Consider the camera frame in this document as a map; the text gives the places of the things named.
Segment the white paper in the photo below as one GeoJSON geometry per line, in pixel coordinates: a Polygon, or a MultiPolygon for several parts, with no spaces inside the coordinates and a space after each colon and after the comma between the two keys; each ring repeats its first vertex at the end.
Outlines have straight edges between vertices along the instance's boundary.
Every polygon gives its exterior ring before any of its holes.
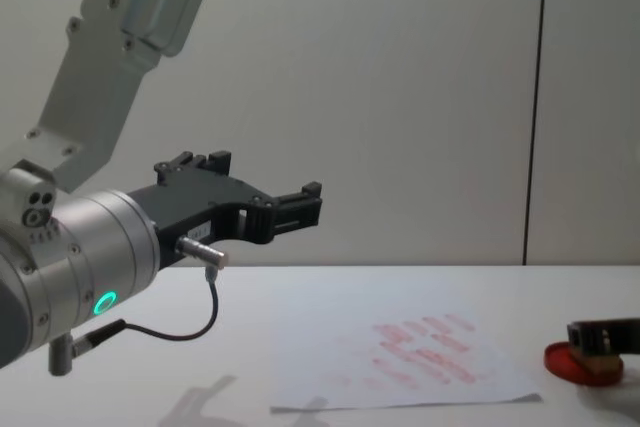
{"type": "Polygon", "coordinates": [[[274,408],[486,403],[536,394],[438,283],[340,278],[279,292],[274,408]]]}

